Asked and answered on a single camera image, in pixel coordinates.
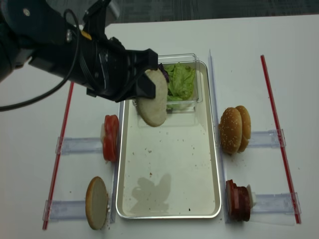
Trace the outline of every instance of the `white table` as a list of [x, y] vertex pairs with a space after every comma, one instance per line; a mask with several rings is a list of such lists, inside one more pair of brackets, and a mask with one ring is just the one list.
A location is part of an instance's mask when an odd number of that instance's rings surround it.
[[[227, 77], [230, 68], [250, 70], [250, 62], [260, 61], [262, 54], [266, 56], [280, 123], [285, 129], [290, 170], [302, 208], [301, 225], [253, 222], [226, 225], [221, 211], [212, 220], [125, 221], [117, 216], [116, 223], [104, 231], [91, 230], [86, 221], [49, 223], [48, 230], [43, 231], [43, 207], [51, 182], [68, 83], [33, 106], [0, 113], [1, 238], [317, 238], [318, 21], [318, 15], [308, 15], [114, 24], [106, 28], [107, 36], [117, 37], [127, 49], [151, 48], [159, 55], [195, 53], [205, 63], [211, 49], [216, 78]], [[39, 95], [60, 80], [26, 65], [0, 84], [1, 105]], [[86, 96], [85, 89], [79, 86], [74, 94], [83, 103], [96, 100], [101, 104], [99, 99]], [[103, 101], [103, 105], [107, 114], [117, 113], [118, 104]], [[89, 110], [97, 115], [105, 114], [104, 111], [101, 107]], [[92, 136], [95, 132], [83, 130], [81, 134]], [[85, 171], [81, 164], [77, 167]]]

